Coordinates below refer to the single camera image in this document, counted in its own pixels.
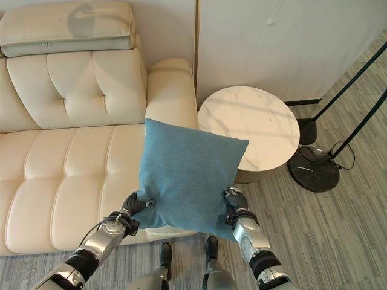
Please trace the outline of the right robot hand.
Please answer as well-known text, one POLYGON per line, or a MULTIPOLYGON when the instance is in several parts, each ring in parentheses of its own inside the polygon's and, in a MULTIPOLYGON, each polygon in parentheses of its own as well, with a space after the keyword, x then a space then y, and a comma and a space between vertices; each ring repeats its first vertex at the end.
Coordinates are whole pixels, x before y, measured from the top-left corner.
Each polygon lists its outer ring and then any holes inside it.
POLYGON ((236 187, 228 187, 223 191, 227 212, 236 216, 240 212, 248 211, 249 205, 242 190, 236 187))

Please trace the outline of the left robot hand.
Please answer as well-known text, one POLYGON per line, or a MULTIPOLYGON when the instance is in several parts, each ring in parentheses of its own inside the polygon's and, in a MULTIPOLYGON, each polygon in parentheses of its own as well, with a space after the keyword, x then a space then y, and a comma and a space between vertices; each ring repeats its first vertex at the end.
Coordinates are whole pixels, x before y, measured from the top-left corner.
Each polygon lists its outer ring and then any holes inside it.
POLYGON ((148 201, 140 201, 137 198, 137 192, 132 192, 123 202, 120 212, 129 217, 132 217, 137 213, 140 213, 144 209, 153 207, 154 205, 154 199, 150 199, 148 201))

